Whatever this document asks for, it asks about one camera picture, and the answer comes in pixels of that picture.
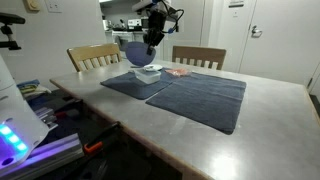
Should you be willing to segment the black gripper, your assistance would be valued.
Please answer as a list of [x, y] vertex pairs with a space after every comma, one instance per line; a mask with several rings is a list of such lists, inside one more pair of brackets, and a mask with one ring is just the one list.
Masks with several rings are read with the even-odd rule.
[[161, 11], [146, 11], [148, 16], [148, 30], [144, 36], [144, 42], [148, 44], [147, 55], [152, 55], [155, 52], [155, 46], [157, 46], [164, 38], [164, 25], [166, 21], [166, 15]]

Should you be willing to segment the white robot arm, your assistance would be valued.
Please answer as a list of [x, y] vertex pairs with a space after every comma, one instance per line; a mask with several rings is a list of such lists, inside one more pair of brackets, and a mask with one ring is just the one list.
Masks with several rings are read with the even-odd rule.
[[144, 37], [147, 45], [147, 54], [151, 55], [153, 49], [164, 37], [164, 26], [170, 16], [171, 3], [168, 0], [140, 0], [132, 6], [134, 12], [146, 11], [148, 15], [148, 30]]

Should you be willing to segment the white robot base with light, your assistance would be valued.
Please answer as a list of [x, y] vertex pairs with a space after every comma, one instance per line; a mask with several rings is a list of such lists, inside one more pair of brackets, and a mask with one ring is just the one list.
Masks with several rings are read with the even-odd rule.
[[0, 175], [23, 163], [48, 132], [0, 56]]

